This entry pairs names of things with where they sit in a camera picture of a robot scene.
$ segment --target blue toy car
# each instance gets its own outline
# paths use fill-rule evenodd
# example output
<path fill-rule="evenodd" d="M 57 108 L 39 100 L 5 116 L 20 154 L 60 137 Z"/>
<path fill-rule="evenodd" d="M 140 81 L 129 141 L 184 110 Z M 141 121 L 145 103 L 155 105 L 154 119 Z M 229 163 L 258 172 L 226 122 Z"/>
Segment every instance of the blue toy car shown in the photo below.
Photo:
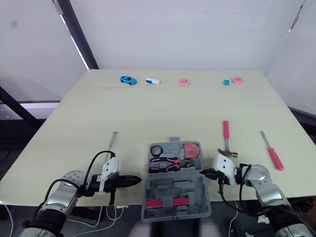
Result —
<path fill-rule="evenodd" d="M 127 83 L 127 84 L 130 84 L 130 85 L 135 85 L 137 83 L 137 80 L 134 79 L 134 78 L 131 78 L 129 76 L 123 76 L 120 78 L 120 81 L 123 82 L 123 83 Z"/>

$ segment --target tool case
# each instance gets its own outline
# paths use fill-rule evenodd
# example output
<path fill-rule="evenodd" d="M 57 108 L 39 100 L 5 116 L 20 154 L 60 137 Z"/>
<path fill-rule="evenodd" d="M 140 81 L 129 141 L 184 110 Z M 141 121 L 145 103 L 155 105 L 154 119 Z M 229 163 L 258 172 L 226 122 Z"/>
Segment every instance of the tool case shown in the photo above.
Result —
<path fill-rule="evenodd" d="M 193 166 L 180 168 L 178 171 L 151 173 L 152 168 L 164 170 L 170 166 L 168 162 L 151 162 L 152 159 L 157 158 L 151 153 L 152 147 L 160 146 L 162 148 L 162 154 L 159 157 L 177 157 L 183 160 L 185 159 L 184 144 L 196 144 L 199 148 L 198 156 L 190 159 L 194 161 Z M 206 178 L 200 174 L 203 166 L 199 142 L 182 142 L 179 138 L 171 138 L 170 142 L 151 144 L 147 166 L 149 178 L 145 181 L 142 221 L 156 222 L 208 217 L 211 214 L 211 206 Z"/>

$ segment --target beige tabletop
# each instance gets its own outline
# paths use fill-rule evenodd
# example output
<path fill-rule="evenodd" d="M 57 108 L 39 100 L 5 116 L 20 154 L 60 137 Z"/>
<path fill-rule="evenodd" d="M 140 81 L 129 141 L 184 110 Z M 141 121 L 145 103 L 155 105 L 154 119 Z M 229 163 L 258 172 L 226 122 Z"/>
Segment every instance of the beige tabletop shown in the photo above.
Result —
<path fill-rule="evenodd" d="M 129 75 L 136 85 L 121 83 Z M 223 85 L 242 76 L 244 84 Z M 145 82 L 146 77 L 162 81 Z M 190 86 L 178 85 L 179 78 Z M 230 121 L 230 148 L 239 163 L 261 164 L 287 197 L 316 195 L 316 146 L 259 71 L 123 71 L 86 72 L 32 138 L 0 182 L 1 203 L 39 205 L 50 183 L 70 170 L 86 171 L 93 156 L 106 150 L 113 131 L 113 151 L 122 163 L 121 174 L 142 182 L 116 192 L 115 205 L 141 204 L 149 145 L 169 137 L 199 141 L 205 168 L 212 166 L 217 148 L 224 148 L 222 121 Z M 284 165 L 278 171 L 260 135 L 264 131 Z M 101 173 L 105 156 L 92 172 Z M 221 200 L 216 181 L 208 181 L 210 201 Z M 238 187 L 225 186 L 227 200 L 238 199 Z M 255 199 L 245 187 L 244 199 Z M 79 206 L 108 205 L 110 194 L 82 197 Z"/>

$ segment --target hammer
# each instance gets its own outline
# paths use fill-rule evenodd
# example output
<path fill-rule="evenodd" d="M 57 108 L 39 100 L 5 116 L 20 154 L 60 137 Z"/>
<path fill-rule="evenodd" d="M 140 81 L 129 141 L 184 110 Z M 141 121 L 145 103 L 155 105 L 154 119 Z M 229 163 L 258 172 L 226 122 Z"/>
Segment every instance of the hammer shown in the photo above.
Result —
<path fill-rule="evenodd" d="M 223 156 L 226 156 L 226 157 L 235 157 L 235 158 L 237 158 L 238 157 L 238 153 L 237 152 L 231 152 L 229 150 L 229 144 L 228 144 L 228 140 L 229 140 L 229 123 L 228 123 L 228 121 L 225 120 L 223 122 L 223 125 L 224 125 L 224 138 L 225 138 L 226 150 L 222 151 L 221 149 L 218 149 L 218 152 L 220 154 L 222 154 Z"/>

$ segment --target white wall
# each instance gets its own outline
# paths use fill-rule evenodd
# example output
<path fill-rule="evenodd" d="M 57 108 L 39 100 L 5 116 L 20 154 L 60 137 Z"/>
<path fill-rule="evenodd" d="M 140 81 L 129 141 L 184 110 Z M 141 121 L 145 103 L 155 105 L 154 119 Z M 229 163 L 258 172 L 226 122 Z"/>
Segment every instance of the white wall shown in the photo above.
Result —
<path fill-rule="evenodd" d="M 307 0 L 268 80 L 288 106 L 316 115 L 316 1 Z"/>
<path fill-rule="evenodd" d="M 72 0 L 100 68 L 266 73 L 303 0 Z"/>
<path fill-rule="evenodd" d="M 84 71 L 50 0 L 0 1 L 0 85 L 11 96 L 60 100 Z"/>

